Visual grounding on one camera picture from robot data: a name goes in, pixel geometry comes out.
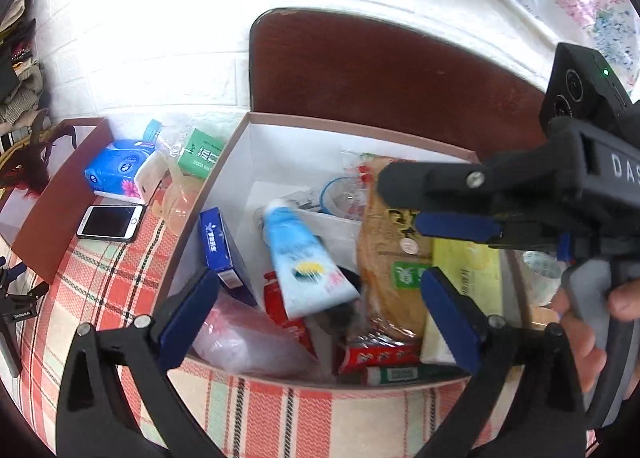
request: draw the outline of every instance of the white smartphone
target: white smartphone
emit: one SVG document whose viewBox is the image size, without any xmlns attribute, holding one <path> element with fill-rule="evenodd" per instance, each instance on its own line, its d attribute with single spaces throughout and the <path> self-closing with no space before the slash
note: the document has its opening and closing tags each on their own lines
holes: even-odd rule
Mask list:
<svg viewBox="0 0 640 458">
<path fill-rule="evenodd" d="M 144 207 L 92 205 L 78 227 L 78 238 L 129 243 L 135 239 Z"/>
</svg>

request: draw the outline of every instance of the phone screen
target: phone screen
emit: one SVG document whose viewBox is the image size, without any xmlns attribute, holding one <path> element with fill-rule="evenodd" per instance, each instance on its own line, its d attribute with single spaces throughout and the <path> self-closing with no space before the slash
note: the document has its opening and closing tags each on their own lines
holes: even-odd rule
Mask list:
<svg viewBox="0 0 640 458">
<path fill-rule="evenodd" d="M 135 206 L 94 207 L 84 225 L 82 234 L 123 238 L 135 209 Z"/>
</svg>

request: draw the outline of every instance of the camera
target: camera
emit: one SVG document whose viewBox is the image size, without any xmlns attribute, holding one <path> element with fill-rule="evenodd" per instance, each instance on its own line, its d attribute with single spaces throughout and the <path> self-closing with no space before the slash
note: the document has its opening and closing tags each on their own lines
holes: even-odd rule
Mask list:
<svg viewBox="0 0 640 458">
<path fill-rule="evenodd" d="M 564 43 L 556 48 L 539 115 L 543 131 L 560 116 L 589 122 L 640 148 L 640 105 L 631 102 L 609 63 L 593 48 Z"/>
</svg>

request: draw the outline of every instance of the human hand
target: human hand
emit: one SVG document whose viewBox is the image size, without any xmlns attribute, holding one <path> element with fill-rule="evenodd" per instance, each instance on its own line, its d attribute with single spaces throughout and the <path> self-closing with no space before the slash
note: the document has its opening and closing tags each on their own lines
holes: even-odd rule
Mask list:
<svg viewBox="0 0 640 458">
<path fill-rule="evenodd" d="M 632 321 L 640 317 L 640 279 L 626 283 L 609 294 L 609 312 L 620 321 Z M 598 374 L 607 362 L 606 352 L 596 348 L 596 336 L 588 324 L 578 319 L 569 304 L 569 297 L 562 289 L 551 301 L 551 308 L 558 312 L 562 319 L 560 324 L 566 332 L 571 350 L 574 353 L 575 367 L 580 379 L 582 391 L 590 391 L 595 384 Z M 628 398 L 640 377 L 640 366 L 636 366 L 634 376 L 631 378 L 626 390 L 625 398 Z"/>
</svg>

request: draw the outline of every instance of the pink plastic bag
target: pink plastic bag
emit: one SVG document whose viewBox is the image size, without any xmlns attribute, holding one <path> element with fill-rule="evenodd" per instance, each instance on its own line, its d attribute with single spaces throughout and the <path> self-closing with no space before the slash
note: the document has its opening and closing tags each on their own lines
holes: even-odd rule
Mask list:
<svg viewBox="0 0 640 458">
<path fill-rule="evenodd" d="M 318 361 L 292 333 L 264 312 L 222 293 L 193 349 L 212 366 L 231 374 L 311 378 L 319 373 Z"/>
</svg>

